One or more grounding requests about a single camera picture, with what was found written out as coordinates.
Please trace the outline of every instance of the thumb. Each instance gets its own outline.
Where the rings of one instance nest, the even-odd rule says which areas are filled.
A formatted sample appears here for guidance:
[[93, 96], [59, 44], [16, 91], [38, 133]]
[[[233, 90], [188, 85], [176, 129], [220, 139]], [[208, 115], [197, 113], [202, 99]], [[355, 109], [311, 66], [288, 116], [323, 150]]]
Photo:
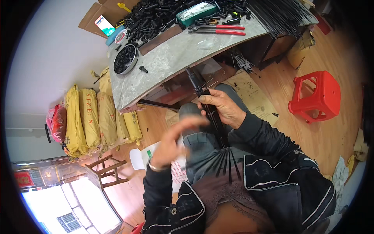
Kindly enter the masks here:
[[201, 95], [199, 100], [203, 104], [219, 105], [219, 97], [214, 97], [211, 95]]

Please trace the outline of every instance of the person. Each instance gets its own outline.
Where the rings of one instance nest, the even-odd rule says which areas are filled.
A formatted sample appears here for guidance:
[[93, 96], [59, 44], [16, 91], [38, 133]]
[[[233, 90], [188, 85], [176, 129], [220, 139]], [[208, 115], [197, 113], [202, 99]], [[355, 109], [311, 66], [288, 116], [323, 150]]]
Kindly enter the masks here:
[[[226, 84], [180, 108], [147, 166], [143, 234], [301, 233], [332, 215], [335, 189], [300, 147], [251, 114]], [[232, 182], [211, 165], [220, 148], [202, 104], [217, 107], [230, 142]], [[177, 145], [182, 134], [184, 147]], [[172, 204], [171, 162], [187, 153], [186, 174]]]

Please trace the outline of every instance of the red plastic stool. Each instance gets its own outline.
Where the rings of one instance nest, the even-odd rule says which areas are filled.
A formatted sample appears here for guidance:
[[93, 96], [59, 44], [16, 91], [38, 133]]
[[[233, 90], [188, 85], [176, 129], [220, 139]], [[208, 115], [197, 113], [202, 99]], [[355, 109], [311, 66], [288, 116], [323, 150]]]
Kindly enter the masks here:
[[144, 225], [144, 222], [136, 225], [135, 228], [130, 232], [130, 234], [140, 234], [141, 228], [143, 227], [143, 225]]
[[[311, 96], [300, 99], [301, 86], [304, 80], [310, 80], [316, 85]], [[340, 111], [340, 86], [327, 71], [312, 72], [302, 77], [295, 77], [295, 89], [292, 100], [288, 103], [288, 110], [292, 114], [299, 114], [308, 124], [331, 119]], [[316, 118], [312, 118], [305, 111], [319, 110]]]

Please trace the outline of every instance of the marble tabletop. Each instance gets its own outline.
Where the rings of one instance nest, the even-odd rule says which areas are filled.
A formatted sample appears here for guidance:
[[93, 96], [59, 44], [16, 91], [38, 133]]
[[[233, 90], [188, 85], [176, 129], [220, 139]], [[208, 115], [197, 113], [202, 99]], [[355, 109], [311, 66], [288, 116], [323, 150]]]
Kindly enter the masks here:
[[[305, 25], [316, 23], [316, 18], [310, 19], [310, 22], [305, 20]], [[245, 36], [188, 33], [184, 30], [146, 55], [142, 56], [139, 53], [138, 62], [125, 75], [117, 75], [113, 70], [113, 62], [118, 54], [115, 48], [118, 45], [112, 43], [108, 49], [108, 58], [116, 109], [122, 110], [134, 105], [153, 88], [183, 72], [186, 67], [194, 66], [228, 48], [268, 33], [255, 17], [251, 17], [250, 20], [242, 17], [240, 26], [245, 27]], [[144, 66], [149, 72], [142, 72], [140, 66]]]

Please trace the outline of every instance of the pliers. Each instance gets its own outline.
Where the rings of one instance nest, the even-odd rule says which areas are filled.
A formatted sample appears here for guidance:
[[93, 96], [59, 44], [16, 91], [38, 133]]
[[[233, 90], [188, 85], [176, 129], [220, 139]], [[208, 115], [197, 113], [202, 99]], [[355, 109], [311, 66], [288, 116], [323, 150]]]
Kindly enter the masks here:
[[245, 32], [231, 31], [225, 29], [238, 29], [245, 30], [242, 26], [232, 26], [232, 25], [200, 25], [200, 26], [190, 26], [187, 31], [189, 33], [222, 33], [222, 34], [233, 34], [239, 36], [245, 36]]

